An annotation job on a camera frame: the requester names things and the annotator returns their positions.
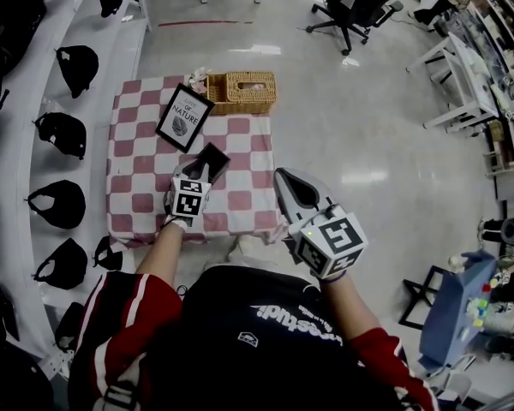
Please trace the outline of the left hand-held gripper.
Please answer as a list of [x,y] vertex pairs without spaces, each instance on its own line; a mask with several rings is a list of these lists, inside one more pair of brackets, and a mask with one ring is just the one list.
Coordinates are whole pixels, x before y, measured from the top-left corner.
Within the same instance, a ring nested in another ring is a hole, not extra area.
[[204,211],[212,186],[209,169],[210,165],[203,163],[200,181],[194,180],[195,162],[185,162],[174,169],[170,189],[164,196],[163,227],[175,223],[187,229]]

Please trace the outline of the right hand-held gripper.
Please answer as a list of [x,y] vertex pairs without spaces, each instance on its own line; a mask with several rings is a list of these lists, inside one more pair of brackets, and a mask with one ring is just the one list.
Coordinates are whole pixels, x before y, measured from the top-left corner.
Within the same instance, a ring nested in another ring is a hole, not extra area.
[[[333,279],[356,263],[368,239],[356,215],[334,204],[324,182],[299,170],[276,168],[273,186],[280,211],[291,223],[290,251],[296,263],[307,265],[320,280]],[[313,211],[318,212],[308,218]]]

